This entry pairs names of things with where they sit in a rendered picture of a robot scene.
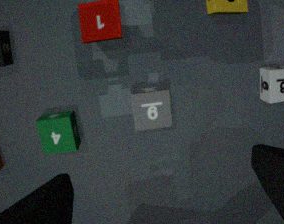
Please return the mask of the red block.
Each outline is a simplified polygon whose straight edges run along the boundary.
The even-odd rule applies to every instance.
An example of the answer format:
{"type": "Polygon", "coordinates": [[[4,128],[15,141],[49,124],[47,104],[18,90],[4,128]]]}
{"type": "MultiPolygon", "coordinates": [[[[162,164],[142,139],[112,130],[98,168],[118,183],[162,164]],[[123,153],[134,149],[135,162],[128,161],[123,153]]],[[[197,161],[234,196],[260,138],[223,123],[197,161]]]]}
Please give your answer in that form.
{"type": "Polygon", "coordinates": [[[83,44],[122,37],[118,0],[95,0],[78,7],[83,44]]]}

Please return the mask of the yellow block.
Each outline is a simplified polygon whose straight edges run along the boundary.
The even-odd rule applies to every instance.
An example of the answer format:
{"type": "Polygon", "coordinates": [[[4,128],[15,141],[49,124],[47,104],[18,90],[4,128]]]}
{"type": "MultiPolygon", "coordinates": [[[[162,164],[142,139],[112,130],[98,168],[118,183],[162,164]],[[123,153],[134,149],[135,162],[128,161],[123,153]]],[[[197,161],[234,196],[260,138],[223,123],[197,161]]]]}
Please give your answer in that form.
{"type": "Polygon", "coordinates": [[[206,0],[209,15],[247,14],[247,0],[206,0]]]}

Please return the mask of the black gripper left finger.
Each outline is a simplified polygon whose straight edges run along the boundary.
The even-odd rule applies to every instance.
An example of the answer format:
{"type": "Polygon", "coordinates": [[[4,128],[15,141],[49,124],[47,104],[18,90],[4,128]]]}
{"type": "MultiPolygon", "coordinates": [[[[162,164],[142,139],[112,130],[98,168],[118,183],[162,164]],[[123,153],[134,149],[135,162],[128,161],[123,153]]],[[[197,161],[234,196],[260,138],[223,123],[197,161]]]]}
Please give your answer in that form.
{"type": "Polygon", "coordinates": [[[0,213],[0,224],[71,224],[74,188],[58,175],[0,213]]]}

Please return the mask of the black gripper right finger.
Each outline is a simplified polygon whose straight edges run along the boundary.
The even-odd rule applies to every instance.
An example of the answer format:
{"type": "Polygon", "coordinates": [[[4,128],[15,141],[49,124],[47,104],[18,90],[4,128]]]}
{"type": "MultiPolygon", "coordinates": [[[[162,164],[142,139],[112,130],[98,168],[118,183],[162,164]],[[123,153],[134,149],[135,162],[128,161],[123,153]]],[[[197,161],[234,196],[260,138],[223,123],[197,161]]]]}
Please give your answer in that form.
{"type": "Polygon", "coordinates": [[[251,167],[284,220],[284,149],[264,144],[254,145],[251,167]]]}

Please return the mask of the green block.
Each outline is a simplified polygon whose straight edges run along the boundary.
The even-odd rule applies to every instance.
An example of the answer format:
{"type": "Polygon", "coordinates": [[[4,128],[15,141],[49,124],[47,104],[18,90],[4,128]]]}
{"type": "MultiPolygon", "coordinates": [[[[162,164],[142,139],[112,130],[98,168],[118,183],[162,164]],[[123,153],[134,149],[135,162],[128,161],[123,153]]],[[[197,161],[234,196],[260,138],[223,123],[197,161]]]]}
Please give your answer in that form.
{"type": "Polygon", "coordinates": [[[74,111],[48,113],[36,121],[45,155],[77,152],[79,143],[74,111]]]}

